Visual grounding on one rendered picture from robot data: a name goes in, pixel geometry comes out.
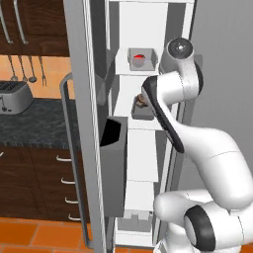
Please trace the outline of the silver toaster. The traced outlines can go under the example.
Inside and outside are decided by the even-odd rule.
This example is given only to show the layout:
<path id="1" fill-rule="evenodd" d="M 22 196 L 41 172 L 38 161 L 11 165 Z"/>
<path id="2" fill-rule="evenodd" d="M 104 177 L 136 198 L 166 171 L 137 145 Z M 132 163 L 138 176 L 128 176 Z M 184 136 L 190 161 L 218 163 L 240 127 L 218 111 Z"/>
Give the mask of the silver toaster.
<path id="1" fill-rule="evenodd" d="M 25 81 L 0 80 L 0 115 L 18 115 L 33 101 L 32 91 Z"/>

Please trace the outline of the small grey door bin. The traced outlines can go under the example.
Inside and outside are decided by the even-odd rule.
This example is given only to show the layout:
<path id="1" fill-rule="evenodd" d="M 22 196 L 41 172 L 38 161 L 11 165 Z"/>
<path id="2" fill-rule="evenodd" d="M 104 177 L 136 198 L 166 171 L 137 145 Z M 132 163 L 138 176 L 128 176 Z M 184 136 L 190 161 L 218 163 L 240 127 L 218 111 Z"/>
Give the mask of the small grey door bin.
<path id="1" fill-rule="evenodd" d="M 95 75 L 96 81 L 96 99 L 97 104 L 104 106 L 106 104 L 109 92 L 112 88 L 115 75 L 116 75 L 116 55 L 111 51 L 107 50 L 107 73 L 104 78 L 98 74 Z"/>

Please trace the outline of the dark wood base cupboards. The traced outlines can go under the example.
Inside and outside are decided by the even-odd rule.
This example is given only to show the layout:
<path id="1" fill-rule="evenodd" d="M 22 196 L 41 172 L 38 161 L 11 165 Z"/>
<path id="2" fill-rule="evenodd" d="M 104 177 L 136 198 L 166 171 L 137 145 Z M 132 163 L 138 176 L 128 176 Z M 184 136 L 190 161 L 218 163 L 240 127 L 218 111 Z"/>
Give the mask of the dark wood base cupboards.
<path id="1" fill-rule="evenodd" d="M 79 222 L 70 152 L 0 146 L 0 216 Z"/>

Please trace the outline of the grey fridge door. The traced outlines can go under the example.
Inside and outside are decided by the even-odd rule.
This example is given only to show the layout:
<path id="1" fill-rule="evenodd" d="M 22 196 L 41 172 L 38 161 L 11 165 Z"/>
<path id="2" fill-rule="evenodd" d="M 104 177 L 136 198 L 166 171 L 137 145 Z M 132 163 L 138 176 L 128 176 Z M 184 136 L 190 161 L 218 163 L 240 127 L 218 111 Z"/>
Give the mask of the grey fridge door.
<path id="1" fill-rule="evenodd" d="M 95 253 L 107 253 L 89 0 L 63 0 Z"/>

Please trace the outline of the hanging metal spatula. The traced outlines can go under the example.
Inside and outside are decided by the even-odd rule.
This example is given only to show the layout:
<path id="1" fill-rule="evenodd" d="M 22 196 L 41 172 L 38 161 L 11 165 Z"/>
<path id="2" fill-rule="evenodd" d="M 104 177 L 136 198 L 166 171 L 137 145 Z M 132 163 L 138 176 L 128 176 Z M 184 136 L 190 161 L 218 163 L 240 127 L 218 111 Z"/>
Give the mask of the hanging metal spatula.
<path id="1" fill-rule="evenodd" d="M 25 69 L 24 69 L 24 65 L 23 65 L 22 56 L 18 55 L 18 59 L 19 59 L 20 65 L 21 65 L 22 73 L 23 73 L 23 81 L 28 82 L 28 78 L 25 74 Z"/>

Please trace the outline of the dark wood wall cupboards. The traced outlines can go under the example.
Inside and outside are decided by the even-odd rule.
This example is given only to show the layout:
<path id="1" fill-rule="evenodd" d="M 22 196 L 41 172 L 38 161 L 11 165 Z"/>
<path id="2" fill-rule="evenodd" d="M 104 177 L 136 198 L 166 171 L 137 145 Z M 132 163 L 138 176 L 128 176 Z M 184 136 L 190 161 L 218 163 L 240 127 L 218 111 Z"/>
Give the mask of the dark wood wall cupboards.
<path id="1" fill-rule="evenodd" d="M 0 0 L 0 54 L 68 56 L 63 0 Z"/>

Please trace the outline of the grey container with tomato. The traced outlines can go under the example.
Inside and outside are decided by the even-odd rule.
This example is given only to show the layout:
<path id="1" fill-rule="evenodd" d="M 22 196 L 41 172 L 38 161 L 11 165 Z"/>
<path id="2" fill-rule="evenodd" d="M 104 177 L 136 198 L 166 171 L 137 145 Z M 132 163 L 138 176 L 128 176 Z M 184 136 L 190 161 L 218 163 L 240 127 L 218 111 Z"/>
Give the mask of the grey container with tomato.
<path id="1" fill-rule="evenodd" d="M 143 65 L 134 65 L 132 60 L 136 54 L 143 54 L 145 61 Z M 129 48 L 127 50 L 127 61 L 131 71 L 154 71 L 157 63 L 157 55 L 153 48 Z"/>

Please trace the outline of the hanging metal ladle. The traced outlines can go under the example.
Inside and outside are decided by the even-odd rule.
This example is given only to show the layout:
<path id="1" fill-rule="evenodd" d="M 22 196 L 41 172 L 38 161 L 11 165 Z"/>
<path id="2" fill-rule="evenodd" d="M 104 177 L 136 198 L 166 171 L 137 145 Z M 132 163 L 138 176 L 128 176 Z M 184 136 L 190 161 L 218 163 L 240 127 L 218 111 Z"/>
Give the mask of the hanging metal ladle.
<path id="1" fill-rule="evenodd" d="M 28 55 L 28 59 L 29 59 L 29 63 L 30 63 L 31 69 L 32 69 L 32 76 L 29 78 L 29 81 L 31 83 L 36 83 L 37 82 L 37 77 L 36 77 L 36 74 L 35 74 L 35 71 L 34 71 L 32 56 Z"/>

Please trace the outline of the grey container with steak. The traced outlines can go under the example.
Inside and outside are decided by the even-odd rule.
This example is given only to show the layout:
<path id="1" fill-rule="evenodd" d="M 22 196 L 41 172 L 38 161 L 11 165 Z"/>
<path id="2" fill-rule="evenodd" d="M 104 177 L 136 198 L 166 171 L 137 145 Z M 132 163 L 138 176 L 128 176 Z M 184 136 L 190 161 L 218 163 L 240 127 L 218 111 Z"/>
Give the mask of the grey container with steak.
<path id="1" fill-rule="evenodd" d="M 134 120 L 152 121 L 154 116 L 149 107 L 140 108 L 136 105 L 136 97 L 133 100 L 131 116 Z"/>

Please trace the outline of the hanging metal fork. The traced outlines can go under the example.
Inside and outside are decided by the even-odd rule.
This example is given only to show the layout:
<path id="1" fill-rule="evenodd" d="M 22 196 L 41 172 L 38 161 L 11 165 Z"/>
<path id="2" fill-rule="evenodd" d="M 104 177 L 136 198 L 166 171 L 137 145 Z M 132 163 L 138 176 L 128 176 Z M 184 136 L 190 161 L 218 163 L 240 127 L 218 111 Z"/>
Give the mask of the hanging metal fork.
<path id="1" fill-rule="evenodd" d="M 41 56 L 39 56 L 39 62 L 40 62 L 40 65 L 41 65 L 41 70 L 42 70 L 42 85 L 47 87 L 46 77 L 45 77 L 45 74 L 44 74 L 44 69 L 43 69 L 43 63 L 42 63 L 42 57 Z"/>

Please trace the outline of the grey fridge body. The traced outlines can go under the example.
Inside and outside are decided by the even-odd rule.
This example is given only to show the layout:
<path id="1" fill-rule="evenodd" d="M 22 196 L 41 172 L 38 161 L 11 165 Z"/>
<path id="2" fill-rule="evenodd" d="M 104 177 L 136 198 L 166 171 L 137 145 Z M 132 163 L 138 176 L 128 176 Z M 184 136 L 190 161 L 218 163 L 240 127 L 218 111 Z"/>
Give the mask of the grey fridge body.
<path id="1" fill-rule="evenodd" d="M 253 0 L 110 0 L 110 15 L 120 77 L 114 113 L 128 118 L 125 215 L 117 221 L 116 243 L 152 248 L 161 232 L 150 213 L 155 195 L 167 187 L 199 188 L 202 182 L 194 164 L 173 152 L 157 121 L 131 117 L 147 74 L 130 70 L 127 51 L 160 52 L 175 37 L 190 39 L 204 90 L 197 101 L 174 106 L 173 112 L 191 126 L 228 132 L 253 172 Z"/>

